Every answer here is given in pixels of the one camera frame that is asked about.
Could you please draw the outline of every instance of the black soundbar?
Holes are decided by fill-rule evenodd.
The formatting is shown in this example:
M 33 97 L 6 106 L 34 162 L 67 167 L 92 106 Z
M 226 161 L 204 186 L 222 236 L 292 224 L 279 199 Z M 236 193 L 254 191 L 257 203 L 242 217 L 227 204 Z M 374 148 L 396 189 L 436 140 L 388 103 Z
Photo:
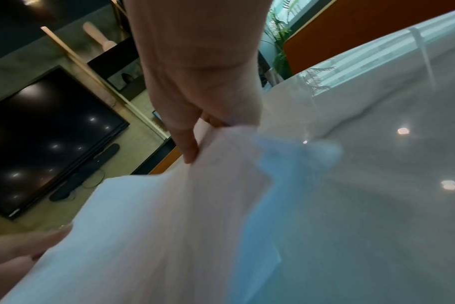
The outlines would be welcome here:
M 118 151 L 118 144 L 112 144 L 105 149 L 101 154 L 96 156 L 93 160 L 84 164 L 79 172 L 71 176 L 67 182 L 62 185 L 58 190 L 50 195 L 49 199 L 53 202 L 57 202 L 69 197 L 69 194 L 76 188 L 78 188 L 86 179 L 93 175 L 96 171 L 101 168 L 102 165 L 107 163 Z

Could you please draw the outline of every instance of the hand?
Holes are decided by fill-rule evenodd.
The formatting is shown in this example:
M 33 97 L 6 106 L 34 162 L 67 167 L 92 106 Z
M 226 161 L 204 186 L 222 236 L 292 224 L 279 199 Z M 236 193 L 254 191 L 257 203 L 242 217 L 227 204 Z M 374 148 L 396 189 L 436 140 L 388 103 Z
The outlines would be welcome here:
M 72 225 L 52 232 L 0 236 L 0 300 L 34 266 L 49 248 L 61 242 Z
M 258 46 L 271 0 L 126 0 L 151 102 L 191 163 L 193 127 L 257 125 Z

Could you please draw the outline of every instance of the table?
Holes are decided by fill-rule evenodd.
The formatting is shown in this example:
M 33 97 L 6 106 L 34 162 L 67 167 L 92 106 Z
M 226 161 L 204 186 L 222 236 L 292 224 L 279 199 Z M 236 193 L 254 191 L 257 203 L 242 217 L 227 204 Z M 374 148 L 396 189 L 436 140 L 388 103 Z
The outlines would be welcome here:
M 252 303 L 455 303 L 455 26 L 439 26 L 371 42 L 330 90 L 303 72 L 265 96 L 262 132 L 344 157 L 278 231 L 282 264 Z

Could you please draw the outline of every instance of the tv screen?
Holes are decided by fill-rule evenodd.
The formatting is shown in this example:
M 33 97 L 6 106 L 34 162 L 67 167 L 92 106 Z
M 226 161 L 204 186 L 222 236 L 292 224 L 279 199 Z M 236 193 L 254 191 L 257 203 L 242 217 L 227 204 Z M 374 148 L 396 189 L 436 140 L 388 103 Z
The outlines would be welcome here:
M 0 214 L 14 217 L 129 124 L 56 68 L 0 101 Z

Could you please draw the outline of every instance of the cable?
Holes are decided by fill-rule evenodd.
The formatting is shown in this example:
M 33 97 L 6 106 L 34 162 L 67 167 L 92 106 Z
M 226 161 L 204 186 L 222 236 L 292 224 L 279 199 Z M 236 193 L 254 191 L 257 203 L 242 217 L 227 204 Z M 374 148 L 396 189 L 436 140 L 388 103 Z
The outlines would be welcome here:
M 84 189 L 93 189 L 93 188 L 96 188 L 97 186 L 99 186 L 99 184 L 101 184 L 103 182 L 104 178 L 106 177 L 106 172 L 104 172 L 104 170 L 102 170 L 102 169 L 99 169 L 96 172 L 98 172 L 98 171 L 102 172 L 102 178 L 99 181 L 99 183 L 97 183 L 96 185 L 91 186 L 91 187 L 86 187 L 86 186 L 84 186 L 84 183 L 82 183 L 81 187 L 84 188 Z

